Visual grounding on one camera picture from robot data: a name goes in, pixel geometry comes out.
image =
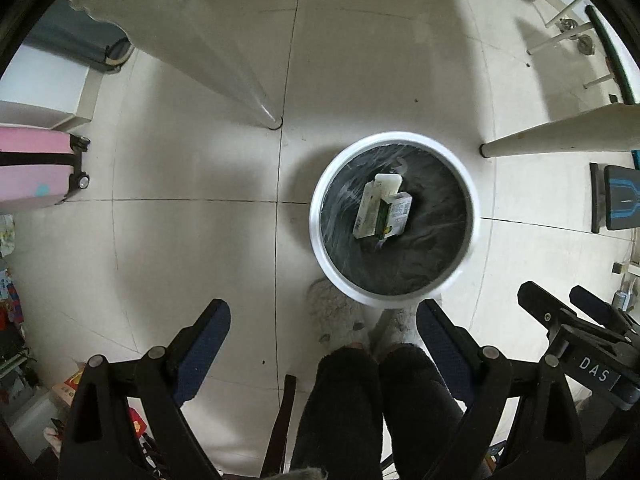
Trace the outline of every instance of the fluffy slipper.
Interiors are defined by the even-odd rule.
[[[442,306],[441,296],[433,299]],[[416,305],[411,308],[385,310],[382,313],[371,335],[371,353],[378,362],[386,357],[389,347],[400,343],[409,343],[422,348],[424,351],[427,350],[415,323],[417,311],[418,306]]]
[[[364,325],[362,305],[353,301],[324,279],[309,287],[307,303],[318,327],[318,341],[333,352],[351,343],[369,349],[369,334]]]

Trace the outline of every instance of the cardboard box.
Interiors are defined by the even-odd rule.
[[[401,184],[402,177],[393,173],[379,173],[374,180],[365,184],[353,226],[353,236],[364,238],[376,233],[380,199],[396,194]]]
[[[409,217],[412,197],[407,192],[397,193],[380,200],[376,236],[381,240],[404,232]]]

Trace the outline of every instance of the tile grout line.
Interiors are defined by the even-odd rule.
[[[278,387],[278,405],[280,405],[280,369],[278,366],[278,199],[280,197],[280,165],[282,162],[282,136],[284,134],[284,114],[287,105],[287,84],[289,82],[289,69],[291,68],[291,50],[293,37],[296,32],[296,19],[300,0],[296,0],[296,9],[293,12],[291,24],[291,37],[289,38],[289,57],[287,58],[287,71],[284,76],[284,97],[282,98],[282,124],[280,125],[280,145],[278,150],[278,177],[276,179],[276,215],[273,233],[273,329],[276,352],[276,386]]]
[[[68,200],[65,203],[91,203],[91,202],[240,202],[257,204],[299,204],[309,205],[311,202],[296,202],[295,200],[244,200],[238,198],[88,198],[85,200]]]
[[[474,22],[474,28],[476,30],[476,34],[478,35],[478,41],[480,43],[480,50],[482,51],[482,61],[484,62],[484,71],[486,73],[486,80],[488,83],[488,87],[489,87],[489,98],[491,99],[491,125],[492,125],[492,133],[494,135],[494,139],[496,138],[496,132],[495,132],[495,117],[496,117],[496,113],[495,113],[495,102],[494,102],[494,87],[492,85],[491,82],[491,75],[489,73],[489,63],[487,62],[486,59],[486,51],[485,51],[485,43],[484,41],[482,41],[481,36],[480,36],[480,28],[478,26],[478,19],[476,18],[476,13],[474,12],[474,8],[471,5],[471,2],[469,0],[465,0],[466,1],[466,5],[469,9],[469,11],[471,12],[471,16],[473,18],[473,22]],[[493,181],[493,188],[494,188],[494,192],[493,192],[493,196],[492,196],[492,202],[491,202],[491,216],[493,217],[495,214],[495,191],[497,188],[497,179],[498,179],[498,164],[497,161],[494,161],[493,164],[494,167],[494,181]],[[484,257],[484,265],[482,266],[482,276],[480,278],[480,285],[478,286],[478,296],[476,297],[476,304],[474,305],[474,310],[473,313],[471,314],[471,320],[469,320],[469,333],[472,330],[472,327],[474,325],[474,321],[476,319],[476,313],[478,312],[478,305],[480,305],[480,295],[482,294],[482,286],[484,285],[484,277],[486,275],[486,268],[487,265],[489,263],[489,250],[491,248],[491,238],[494,232],[494,223],[491,222],[489,225],[489,240],[487,243],[487,248],[486,248],[486,255]]]
[[[244,455],[242,453],[234,453],[233,451],[222,451],[222,450],[220,450],[220,453],[233,455],[233,456],[241,456],[242,458],[250,458],[251,460],[255,460],[255,461],[259,462],[259,463],[262,463],[262,460],[264,460],[264,457],[260,458],[258,456]]]
[[[571,231],[572,233],[580,233],[583,235],[594,235],[594,236],[602,236],[604,238],[611,238],[612,240],[622,240],[625,242],[631,242],[633,241],[632,238],[619,238],[617,236],[612,236],[612,235],[606,235],[603,233],[592,233],[590,231],[580,231],[580,229],[571,229],[569,227],[558,227],[558,226],[553,226],[553,225],[544,225],[544,224],[535,224],[533,222],[521,222],[519,220],[507,220],[505,218],[487,218],[484,216],[480,217],[482,220],[492,220],[492,221],[496,221],[496,222],[506,222],[506,223],[511,223],[511,224],[522,224],[522,225],[533,225],[536,227],[545,227],[547,229],[559,229],[561,231]]]
[[[331,7],[331,8],[329,8],[329,7],[314,7],[314,9],[316,9],[316,10],[322,10],[322,9],[344,10],[345,12],[361,12],[363,14],[374,14],[376,16],[387,16],[388,18],[400,18],[401,20],[409,20],[410,22],[412,22],[412,21],[419,22],[420,21],[420,20],[417,20],[416,18],[411,18],[409,16],[400,16],[399,14],[390,14],[388,12],[376,12],[375,10],[348,9],[347,7]],[[428,23],[430,25],[436,25],[436,23],[433,23],[430,20],[425,20],[424,22],[421,22],[421,23]],[[462,31],[458,31],[458,34],[460,36],[464,36],[468,40],[481,41],[479,38],[474,38],[473,36],[465,34]]]
[[[474,311],[471,314],[471,320],[469,320],[469,330],[468,332],[471,334],[471,329],[473,328],[474,321],[476,320],[476,312],[478,312],[478,305],[480,304],[480,295],[482,294],[482,286],[484,285],[484,277],[486,275],[486,267],[489,264],[489,250],[491,248],[491,237],[494,234],[494,223],[491,222],[489,225],[489,241],[486,246],[486,257],[484,258],[484,266],[482,266],[482,277],[480,278],[480,286],[478,287],[478,297],[476,298],[476,304],[474,306]]]
[[[116,220],[115,220],[115,207],[114,207],[114,190],[115,190],[115,181],[116,181],[116,156],[118,153],[118,139],[120,138],[120,129],[118,125],[120,124],[120,120],[122,118],[122,107],[124,106],[124,99],[126,96],[127,89],[129,89],[129,85],[131,83],[131,78],[133,77],[133,71],[136,67],[136,61],[138,60],[139,51],[136,53],[136,57],[133,59],[133,64],[131,65],[131,70],[129,72],[129,76],[127,77],[127,83],[123,89],[122,100],[120,101],[120,108],[118,110],[118,120],[116,121],[115,129],[116,129],[116,141],[113,147],[113,167],[111,168],[111,230],[113,232],[113,255],[115,257],[115,265],[116,272],[118,271],[118,249],[116,246]],[[136,349],[137,353],[140,353],[138,350],[138,343],[136,343],[136,337],[133,335],[133,330],[131,328],[131,323],[129,322],[129,313],[127,312],[127,308],[122,308],[122,313],[124,314],[124,319],[127,321],[127,327],[129,328],[129,333],[131,334],[131,340],[133,341],[133,346]]]
[[[270,388],[268,386],[255,386],[254,384],[241,383],[239,381],[229,381],[227,379],[220,379],[211,375],[206,375],[205,378],[212,379],[213,381],[219,381],[221,383],[234,384],[235,386],[243,386],[245,388],[254,388],[255,390],[263,390],[265,392],[274,392],[275,390],[279,389],[279,388]]]
[[[528,64],[531,68],[534,67],[534,65],[532,63],[533,62],[533,56],[531,56],[531,55],[529,56],[529,58],[528,58],[529,60],[528,61],[524,61],[523,59],[514,56],[511,52],[508,52],[507,50],[504,50],[499,46],[495,46],[494,44],[489,43],[487,41],[483,41],[483,40],[478,40],[478,41],[482,44],[482,46],[491,47],[492,49],[497,50],[500,54],[504,54],[505,56],[508,56],[508,57],[510,57],[511,59],[513,59],[513,60],[515,60],[517,62],[524,63],[525,65]],[[575,97],[576,99],[578,99],[578,101],[580,101],[582,104],[590,106],[590,104],[587,101],[585,101],[583,98],[581,98],[577,93],[575,93],[574,90],[569,90],[569,89],[564,88],[564,83],[565,83],[564,80],[562,80],[560,78],[557,78],[557,77],[555,77],[555,76],[553,76],[551,74],[549,75],[549,77],[552,78],[553,81],[559,86],[559,88],[561,89],[561,92],[565,92],[565,93]]]
[[[97,336],[100,336],[103,339],[106,339],[107,341],[111,341],[114,345],[118,345],[121,346],[123,348],[126,348],[127,350],[129,350],[130,352],[135,352],[136,354],[140,354],[140,352],[138,352],[137,350],[134,350],[133,348],[129,348],[128,346],[124,346],[122,343],[118,343],[117,341],[114,341],[113,339],[109,339],[106,336],[103,336],[102,334],[100,334],[99,332],[96,332],[95,330],[92,330],[91,328],[84,326],[82,323],[80,323],[77,319],[74,319],[73,317],[71,317],[69,314],[67,314],[66,312],[62,312],[60,309],[56,309],[56,311],[59,314],[62,314],[65,317],[68,317],[71,321],[73,321],[74,323],[76,323],[77,325],[81,326],[82,328],[84,328],[85,330],[88,330],[89,332],[94,333]]]

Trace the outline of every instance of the suitcase wheel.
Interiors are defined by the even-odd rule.
[[[89,175],[84,171],[78,176],[78,187],[80,189],[87,189],[89,187]]]
[[[71,135],[72,148],[77,148],[81,152],[86,152],[89,144],[91,144],[91,139],[89,139],[88,137]]]

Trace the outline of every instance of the blue gripper pad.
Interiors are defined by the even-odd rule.
[[[604,191],[607,229],[617,231],[640,226],[640,171],[605,166]]]
[[[176,377],[174,402],[179,407],[198,393],[204,378],[231,327],[231,311],[222,300],[213,300],[196,323],[182,329],[171,343],[170,354],[178,353],[177,362],[168,364]],[[184,341],[190,345],[185,348]]]
[[[611,305],[602,301],[595,294],[591,294],[587,289],[580,285],[574,286],[569,293],[569,301],[572,305],[578,307],[587,316],[591,317],[596,323],[604,327],[608,327],[613,319],[613,310]]]
[[[478,345],[471,336],[465,336],[462,329],[453,325],[434,300],[424,300],[418,305],[416,324],[451,395],[462,400],[467,407],[471,406],[474,401],[474,367],[479,366],[479,358],[476,357]]]

